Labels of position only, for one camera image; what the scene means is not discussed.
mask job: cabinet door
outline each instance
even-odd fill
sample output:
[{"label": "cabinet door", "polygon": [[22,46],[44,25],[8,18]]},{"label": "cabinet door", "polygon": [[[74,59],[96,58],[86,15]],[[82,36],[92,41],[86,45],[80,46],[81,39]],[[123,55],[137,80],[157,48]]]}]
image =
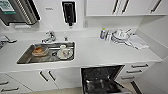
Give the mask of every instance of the cabinet door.
[{"label": "cabinet door", "polygon": [[155,62],[127,63],[118,74],[116,81],[131,82],[149,69]]},{"label": "cabinet door", "polygon": [[33,70],[8,73],[11,77],[27,86],[33,91],[58,89],[54,82],[49,79],[46,71]]},{"label": "cabinet door", "polygon": [[87,0],[86,16],[116,16],[121,0]]},{"label": "cabinet door", "polygon": [[0,74],[0,94],[18,94],[32,92],[6,74]]},{"label": "cabinet door", "polygon": [[117,16],[145,15],[153,0],[122,0]]},{"label": "cabinet door", "polygon": [[168,15],[168,0],[153,0],[147,15]]},{"label": "cabinet door", "polygon": [[59,89],[82,86],[81,69],[79,67],[52,69],[48,72],[50,72],[50,77],[55,80],[54,82]]}]

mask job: stainless steel sink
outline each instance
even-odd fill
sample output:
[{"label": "stainless steel sink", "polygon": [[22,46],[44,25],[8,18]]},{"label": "stainless steel sink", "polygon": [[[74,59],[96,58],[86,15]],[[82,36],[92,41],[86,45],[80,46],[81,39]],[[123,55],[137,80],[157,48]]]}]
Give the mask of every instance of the stainless steel sink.
[{"label": "stainless steel sink", "polygon": [[[67,48],[73,50],[73,55],[68,59],[59,59],[56,53],[60,50],[61,45],[66,45]],[[48,47],[49,52],[45,56],[33,56],[32,52],[36,47]],[[18,60],[17,64],[30,64],[30,63],[44,63],[44,62],[57,62],[57,61],[70,61],[74,59],[74,42],[66,43],[53,43],[53,44],[32,44],[26,52]]]}]

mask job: black soap dispenser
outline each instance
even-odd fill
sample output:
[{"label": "black soap dispenser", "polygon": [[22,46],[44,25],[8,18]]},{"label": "black soap dispenser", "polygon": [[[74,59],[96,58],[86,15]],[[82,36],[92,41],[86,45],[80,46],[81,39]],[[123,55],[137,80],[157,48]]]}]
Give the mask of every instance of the black soap dispenser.
[{"label": "black soap dispenser", "polygon": [[72,26],[76,23],[75,2],[74,1],[62,1],[62,7],[64,12],[65,22]]}]

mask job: paper towel dispenser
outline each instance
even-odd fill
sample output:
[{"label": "paper towel dispenser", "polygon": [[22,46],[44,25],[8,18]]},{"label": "paper towel dispenser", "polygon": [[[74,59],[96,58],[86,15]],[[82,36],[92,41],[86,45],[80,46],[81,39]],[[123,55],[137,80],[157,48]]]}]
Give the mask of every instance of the paper towel dispenser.
[{"label": "paper towel dispenser", "polygon": [[75,2],[74,1],[62,1],[62,7],[64,12],[65,22],[72,26],[76,23]]},{"label": "paper towel dispenser", "polygon": [[6,26],[10,23],[33,25],[40,20],[32,0],[0,0],[0,18]]}]

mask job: kitchen counter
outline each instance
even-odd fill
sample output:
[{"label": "kitchen counter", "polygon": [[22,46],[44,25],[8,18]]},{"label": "kitchen counter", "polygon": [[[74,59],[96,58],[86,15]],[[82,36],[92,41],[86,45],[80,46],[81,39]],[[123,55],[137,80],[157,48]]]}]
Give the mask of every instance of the kitchen counter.
[{"label": "kitchen counter", "polygon": [[150,49],[137,50],[126,45],[107,42],[99,38],[69,38],[69,41],[75,42],[74,60],[31,64],[17,64],[16,62],[31,44],[40,43],[41,40],[18,41],[14,44],[8,43],[0,49],[0,72],[162,61]]}]

